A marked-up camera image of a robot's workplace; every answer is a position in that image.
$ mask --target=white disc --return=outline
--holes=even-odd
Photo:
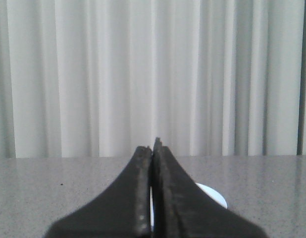
[[[220,204],[224,208],[228,208],[226,199],[224,199],[224,197],[219,192],[201,183],[196,183],[196,184],[202,191],[204,191],[209,197],[215,200],[218,204]]]

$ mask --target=granite surface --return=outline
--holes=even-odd
[[[271,238],[306,238],[306,156],[177,157]],[[39,238],[89,202],[129,158],[0,159],[0,238]]]

